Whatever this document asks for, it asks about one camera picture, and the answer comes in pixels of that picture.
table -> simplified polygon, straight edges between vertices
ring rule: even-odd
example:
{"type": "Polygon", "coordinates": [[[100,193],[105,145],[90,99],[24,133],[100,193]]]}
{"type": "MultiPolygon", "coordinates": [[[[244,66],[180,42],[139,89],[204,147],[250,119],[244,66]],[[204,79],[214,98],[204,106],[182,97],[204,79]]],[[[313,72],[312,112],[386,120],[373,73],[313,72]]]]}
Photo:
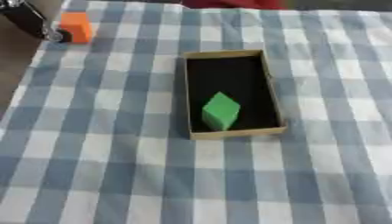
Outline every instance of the table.
{"type": "Polygon", "coordinates": [[[392,14],[72,1],[0,128],[2,223],[392,223],[392,14]],[[187,139],[181,53],[264,49],[289,128],[187,139]]]}

green cube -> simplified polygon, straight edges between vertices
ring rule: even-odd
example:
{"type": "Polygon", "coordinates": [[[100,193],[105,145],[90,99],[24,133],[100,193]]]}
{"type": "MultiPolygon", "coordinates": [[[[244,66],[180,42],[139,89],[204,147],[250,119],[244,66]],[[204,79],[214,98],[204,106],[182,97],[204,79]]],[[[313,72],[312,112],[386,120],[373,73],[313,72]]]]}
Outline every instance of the green cube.
{"type": "Polygon", "coordinates": [[[240,107],[240,104],[219,92],[203,107],[203,122],[212,130],[228,130],[237,119],[240,107]]]}

cardboard box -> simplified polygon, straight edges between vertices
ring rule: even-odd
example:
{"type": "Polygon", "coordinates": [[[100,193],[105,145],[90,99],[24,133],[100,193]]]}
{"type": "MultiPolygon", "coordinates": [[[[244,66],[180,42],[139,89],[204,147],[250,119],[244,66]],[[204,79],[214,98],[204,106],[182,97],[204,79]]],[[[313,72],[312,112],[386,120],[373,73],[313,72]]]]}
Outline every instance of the cardboard box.
{"type": "Polygon", "coordinates": [[[184,57],[191,139],[279,134],[286,129],[263,51],[187,52],[184,57]],[[238,119],[226,131],[210,129],[201,116],[203,106],[220,91],[241,104],[238,119]]]}

gingham cloth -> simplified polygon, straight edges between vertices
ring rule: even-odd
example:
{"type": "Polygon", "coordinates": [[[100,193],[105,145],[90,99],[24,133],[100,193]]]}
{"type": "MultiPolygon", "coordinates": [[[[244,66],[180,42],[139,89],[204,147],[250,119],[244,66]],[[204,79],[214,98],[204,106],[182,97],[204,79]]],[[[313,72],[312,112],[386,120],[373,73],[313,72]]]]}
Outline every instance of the gingham cloth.
{"type": "Polygon", "coordinates": [[[1,223],[388,224],[392,14],[74,0],[0,129],[1,223]],[[187,139],[181,53],[264,49],[289,128],[187,139]]]}

orange cube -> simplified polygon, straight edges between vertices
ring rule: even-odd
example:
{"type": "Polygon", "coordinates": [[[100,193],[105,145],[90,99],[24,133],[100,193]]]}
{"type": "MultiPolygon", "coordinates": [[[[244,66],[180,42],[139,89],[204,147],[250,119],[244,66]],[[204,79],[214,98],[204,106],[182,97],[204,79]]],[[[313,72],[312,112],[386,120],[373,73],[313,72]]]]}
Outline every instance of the orange cube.
{"type": "Polygon", "coordinates": [[[85,44],[92,38],[91,24],[86,12],[65,12],[61,15],[59,27],[72,34],[72,42],[85,44]]]}

